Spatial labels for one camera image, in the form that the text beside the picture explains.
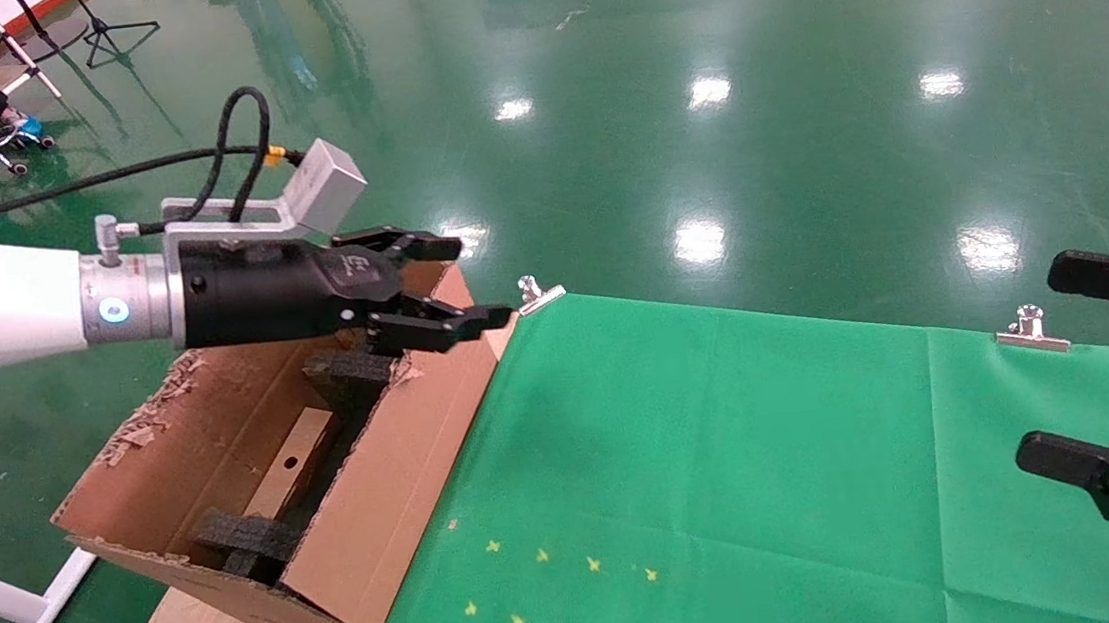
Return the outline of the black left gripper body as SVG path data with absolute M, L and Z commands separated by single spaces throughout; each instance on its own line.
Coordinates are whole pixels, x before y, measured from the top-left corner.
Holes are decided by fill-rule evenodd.
M 400 229 L 367 229 L 328 246 L 305 239 L 179 245 L 185 348 L 314 339 L 372 327 L 398 310 Z

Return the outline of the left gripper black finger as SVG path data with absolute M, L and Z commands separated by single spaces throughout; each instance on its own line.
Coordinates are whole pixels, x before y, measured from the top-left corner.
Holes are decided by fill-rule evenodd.
M 378 226 L 332 237 L 333 247 L 362 246 L 374 251 L 396 266 L 415 262 L 457 261 L 465 251 L 462 238 L 434 235 L 423 229 Z
M 503 304 L 458 307 L 404 293 L 367 313 L 363 327 L 372 353 L 396 358 L 408 351 L 448 353 L 457 344 L 505 328 L 513 314 L 513 307 Z

